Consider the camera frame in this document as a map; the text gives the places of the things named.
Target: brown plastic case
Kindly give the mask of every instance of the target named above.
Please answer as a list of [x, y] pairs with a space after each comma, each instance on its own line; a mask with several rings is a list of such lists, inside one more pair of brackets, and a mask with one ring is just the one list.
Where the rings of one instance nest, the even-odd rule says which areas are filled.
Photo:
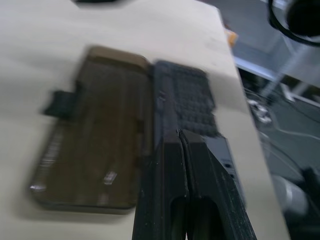
[[136, 205], [140, 162], [153, 149], [148, 70], [140, 55], [89, 49], [74, 116], [57, 119], [29, 186], [41, 206], [124, 214]]

